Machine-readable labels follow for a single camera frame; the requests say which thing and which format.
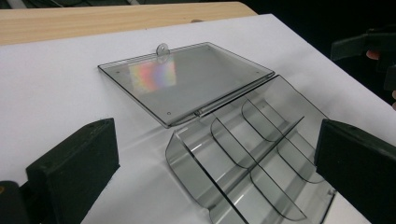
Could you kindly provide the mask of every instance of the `compartment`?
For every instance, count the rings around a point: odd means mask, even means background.
[[[166,159],[213,223],[320,223],[334,193],[313,164],[324,118],[276,77],[175,131]]]

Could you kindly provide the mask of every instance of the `black block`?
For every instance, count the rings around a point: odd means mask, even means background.
[[[20,187],[12,181],[0,181],[0,223],[30,223]]]
[[[113,119],[88,124],[26,168],[49,223],[80,223],[119,168]]]
[[[396,223],[396,147],[354,126],[323,120],[317,172],[372,223]]]

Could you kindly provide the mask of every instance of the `transparent plastic cover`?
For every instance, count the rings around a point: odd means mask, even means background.
[[[99,68],[166,128],[201,117],[274,74],[210,43]]]

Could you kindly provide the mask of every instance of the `white surface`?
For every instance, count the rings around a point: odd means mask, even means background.
[[[0,47],[0,179],[83,125],[116,121],[120,169],[84,223],[210,223],[166,164],[165,130],[96,66],[211,42],[282,75],[331,119],[396,145],[396,113],[272,15]],[[364,223],[337,196],[329,223]]]

